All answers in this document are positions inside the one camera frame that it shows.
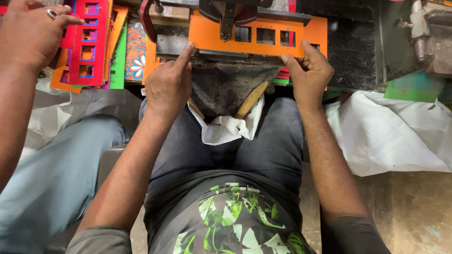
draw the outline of hand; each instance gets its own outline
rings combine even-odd
[[[46,6],[28,11],[41,0],[11,0],[0,27],[0,63],[20,71],[37,73],[46,67],[57,52],[68,25],[83,25],[84,21],[67,14],[69,6]],[[52,20],[45,11],[54,10],[59,16]]]
[[[305,39],[301,41],[305,51],[302,63],[289,54],[281,56],[282,61],[290,71],[293,81],[293,95],[297,101],[300,113],[321,109],[322,95],[326,85],[333,77],[334,69],[326,57]]]
[[[147,110],[175,120],[192,93],[192,63],[195,46],[189,42],[176,61],[160,65],[145,80]]]

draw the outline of silver ring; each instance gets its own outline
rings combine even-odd
[[[47,9],[46,14],[53,20],[55,20],[58,17],[58,14],[52,9]]]

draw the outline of white cloth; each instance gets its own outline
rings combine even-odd
[[[384,99],[355,92],[326,107],[352,172],[452,171],[452,112],[442,103]]]
[[[114,115],[132,136],[138,125],[141,99],[125,89],[82,89],[80,94],[50,88],[51,78],[38,79],[21,159],[43,148],[58,132],[82,118]]]
[[[141,89],[141,94],[146,96],[144,88]],[[192,109],[190,104],[187,104],[190,112],[201,125],[202,142],[206,145],[216,146],[239,139],[242,136],[249,140],[253,140],[262,114],[262,109],[264,108],[264,101],[264,95],[262,94],[244,119],[236,119],[232,116],[220,116],[215,118],[211,123],[205,123]]]

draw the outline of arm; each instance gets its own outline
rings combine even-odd
[[[36,78],[55,55],[60,38],[70,24],[70,7],[49,6],[27,12],[40,0],[11,0],[0,27],[0,119],[6,133],[0,142],[0,193],[11,178],[24,147],[33,107]],[[44,12],[53,9],[52,20]]]
[[[119,157],[77,233],[94,226],[116,226],[130,232],[146,195],[152,168],[173,122],[191,94],[190,42],[177,61],[159,66],[145,81],[148,106],[124,152]]]
[[[321,106],[323,92],[334,69],[325,56],[306,40],[301,42],[301,46],[305,51],[301,64],[288,54],[281,58],[292,76],[293,92],[305,127],[312,176],[324,218],[328,224],[346,216],[373,221]]]

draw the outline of black t-shirt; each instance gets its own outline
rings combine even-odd
[[[296,194],[263,176],[217,169],[167,181],[146,197],[150,254],[312,254]],[[375,225],[345,217],[331,226],[346,253],[390,253]],[[131,253],[126,232],[94,227],[67,253]]]

